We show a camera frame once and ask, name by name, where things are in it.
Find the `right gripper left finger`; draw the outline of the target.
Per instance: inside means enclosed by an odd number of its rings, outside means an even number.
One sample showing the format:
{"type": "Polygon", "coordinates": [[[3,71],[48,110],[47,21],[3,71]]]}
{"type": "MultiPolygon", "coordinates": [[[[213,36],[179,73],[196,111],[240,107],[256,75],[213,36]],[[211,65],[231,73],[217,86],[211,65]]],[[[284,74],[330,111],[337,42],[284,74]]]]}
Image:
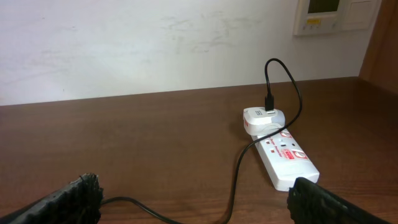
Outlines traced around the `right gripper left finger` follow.
{"type": "Polygon", "coordinates": [[[97,224],[103,189],[98,176],[81,175],[63,188],[1,217],[1,224],[97,224]]]}

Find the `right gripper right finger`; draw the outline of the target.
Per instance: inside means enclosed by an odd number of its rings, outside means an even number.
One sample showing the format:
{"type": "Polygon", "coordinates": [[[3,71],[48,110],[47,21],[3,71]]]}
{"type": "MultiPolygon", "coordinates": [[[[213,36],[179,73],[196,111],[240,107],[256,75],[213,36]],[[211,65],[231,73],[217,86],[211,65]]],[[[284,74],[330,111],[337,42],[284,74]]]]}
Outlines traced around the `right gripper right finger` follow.
{"type": "Polygon", "coordinates": [[[287,208],[295,224],[389,224],[304,177],[289,189],[287,208]]]}

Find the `white USB charger adapter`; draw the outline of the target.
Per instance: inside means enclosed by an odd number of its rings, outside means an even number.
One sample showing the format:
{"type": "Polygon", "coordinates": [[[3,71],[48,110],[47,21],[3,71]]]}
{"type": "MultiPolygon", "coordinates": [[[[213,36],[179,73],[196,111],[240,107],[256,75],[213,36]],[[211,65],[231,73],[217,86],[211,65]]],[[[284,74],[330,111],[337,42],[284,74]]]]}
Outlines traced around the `white USB charger adapter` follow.
{"type": "Polygon", "coordinates": [[[281,110],[266,111],[265,107],[252,107],[243,110],[243,123],[251,136],[263,136],[285,125],[285,116],[281,110]]]}

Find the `white power strip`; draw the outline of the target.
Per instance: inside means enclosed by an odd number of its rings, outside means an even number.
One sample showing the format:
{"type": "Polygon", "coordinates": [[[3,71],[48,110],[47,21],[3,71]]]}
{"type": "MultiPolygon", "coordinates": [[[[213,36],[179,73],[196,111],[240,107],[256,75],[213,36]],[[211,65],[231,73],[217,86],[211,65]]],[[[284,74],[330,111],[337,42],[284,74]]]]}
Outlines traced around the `white power strip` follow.
{"type": "Polygon", "coordinates": [[[298,177],[318,182],[320,172],[286,128],[251,137],[276,190],[288,191],[298,177]]]}

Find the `white wall thermostat panel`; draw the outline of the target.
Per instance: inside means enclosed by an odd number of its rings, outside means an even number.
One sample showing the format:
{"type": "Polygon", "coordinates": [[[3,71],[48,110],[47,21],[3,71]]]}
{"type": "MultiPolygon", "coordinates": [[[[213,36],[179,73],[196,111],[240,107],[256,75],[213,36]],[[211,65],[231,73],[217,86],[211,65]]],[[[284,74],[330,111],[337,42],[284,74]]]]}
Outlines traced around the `white wall thermostat panel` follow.
{"type": "Polygon", "coordinates": [[[339,32],[346,3],[345,0],[299,0],[293,35],[320,35],[339,32]]]}

